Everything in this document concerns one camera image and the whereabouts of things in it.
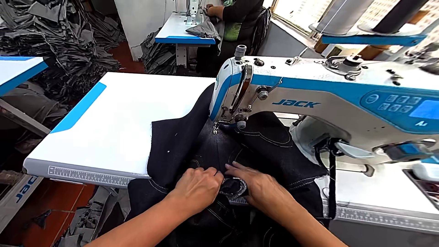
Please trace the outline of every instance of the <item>industrial sewing machine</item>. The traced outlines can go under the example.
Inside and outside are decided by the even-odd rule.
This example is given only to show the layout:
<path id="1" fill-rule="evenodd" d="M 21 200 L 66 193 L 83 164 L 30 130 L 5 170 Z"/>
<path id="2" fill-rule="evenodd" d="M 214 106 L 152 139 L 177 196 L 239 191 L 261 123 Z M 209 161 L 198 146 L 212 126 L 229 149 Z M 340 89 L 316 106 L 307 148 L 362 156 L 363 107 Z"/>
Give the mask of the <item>industrial sewing machine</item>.
<path id="1" fill-rule="evenodd" d="M 252 114 L 271 111 L 302 115 L 290 133 L 315 163 L 316 148 L 324 144 L 343 156 L 339 161 L 369 165 L 420 160 L 439 148 L 439 76 L 359 56 L 289 59 L 244 52 L 238 47 L 216 78 L 209 109 L 214 133 L 219 124 L 243 130 Z"/>

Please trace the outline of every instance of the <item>dark denim fabric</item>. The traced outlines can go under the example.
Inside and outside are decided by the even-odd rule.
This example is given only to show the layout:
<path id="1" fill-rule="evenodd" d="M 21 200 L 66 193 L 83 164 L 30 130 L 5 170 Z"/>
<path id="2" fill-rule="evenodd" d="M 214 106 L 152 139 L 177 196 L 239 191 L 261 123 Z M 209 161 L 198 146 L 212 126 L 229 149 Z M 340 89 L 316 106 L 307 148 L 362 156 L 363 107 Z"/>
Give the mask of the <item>dark denim fabric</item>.
<path id="1" fill-rule="evenodd" d="M 185 117 L 152 124 L 148 161 L 152 179 L 129 183 L 131 211 L 127 220 L 161 201 L 187 168 L 215 167 L 224 173 L 224 164 L 234 160 L 274 176 L 310 214 L 323 217 L 320 189 L 313 181 L 326 175 L 326 168 L 301 154 L 273 113 L 252 115 L 245 131 L 221 127 L 213 135 L 213 123 L 208 120 L 212 91 L 213 85 Z M 219 194 L 212 205 L 178 226 L 158 246 L 295 245 L 297 241 L 263 213 L 251 206 L 232 206 Z"/>

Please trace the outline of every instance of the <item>sewing machine control panel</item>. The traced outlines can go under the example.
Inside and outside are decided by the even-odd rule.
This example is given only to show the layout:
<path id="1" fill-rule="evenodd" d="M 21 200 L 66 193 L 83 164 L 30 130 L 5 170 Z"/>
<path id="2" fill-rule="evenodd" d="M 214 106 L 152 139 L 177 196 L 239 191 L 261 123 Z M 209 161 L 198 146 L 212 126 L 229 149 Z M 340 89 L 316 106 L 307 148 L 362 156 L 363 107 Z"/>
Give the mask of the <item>sewing machine control panel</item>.
<path id="1" fill-rule="evenodd" d="M 427 94 L 372 91 L 360 104 L 408 132 L 439 133 L 439 97 Z"/>

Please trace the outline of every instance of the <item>red floor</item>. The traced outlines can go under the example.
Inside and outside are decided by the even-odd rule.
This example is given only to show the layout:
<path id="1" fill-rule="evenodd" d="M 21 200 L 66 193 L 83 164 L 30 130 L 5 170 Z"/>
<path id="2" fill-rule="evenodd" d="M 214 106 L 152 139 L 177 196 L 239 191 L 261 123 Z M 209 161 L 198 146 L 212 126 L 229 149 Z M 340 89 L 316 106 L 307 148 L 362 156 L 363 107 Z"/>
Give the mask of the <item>red floor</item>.
<path id="1" fill-rule="evenodd" d="M 127 42 L 121 43 L 109 53 L 122 64 L 123 69 L 119 72 L 144 73 L 143 63 L 133 61 Z M 5 230 L 0 233 L 0 244 L 51 247 L 70 225 L 76 208 L 87 205 L 94 187 L 43 179 Z M 32 222 L 32 218 L 49 209 L 52 213 L 46 218 L 44 229 Z"/>
<path id="2" fill-rule="evenodd" d="M 128 42 L 125 41 L 120 43 L 118 47 L 111 49 L 109 53 L 113 54 L 114 59 L 118 60 L 122 64 L 122 69 L 120 69 L 119 72 L 144 73 L 143 63 L 133 61 Z"/>

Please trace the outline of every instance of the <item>white table top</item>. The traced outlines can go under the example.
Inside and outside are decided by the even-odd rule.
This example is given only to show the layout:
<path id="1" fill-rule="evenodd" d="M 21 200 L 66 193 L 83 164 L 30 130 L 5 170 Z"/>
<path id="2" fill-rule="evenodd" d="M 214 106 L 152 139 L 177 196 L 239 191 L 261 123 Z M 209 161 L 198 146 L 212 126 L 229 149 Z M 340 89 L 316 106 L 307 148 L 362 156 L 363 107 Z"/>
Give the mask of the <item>white table top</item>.
<path id="1" fill-rule="evenodd" d="M 43 58 L 0 57 L 0 96 L 47 68 Z"/>
<path id="2" fill-rule="evenodd" d="M 215 44 L 213 38 L 202 38 L 186 32 L 192 25 L 186 25 L 187 16 L 172 13 L 160 32 L 155 36 L 157 43 L 171 44 Z"/>
<path id="3" fill-rule="evenodd" d="M 189 113 L 215 78 L 107 73 L 29 154 L 29 174 L 47 176 L 44 162 L 112 175 L 142 177 L 151 123 Z"/>

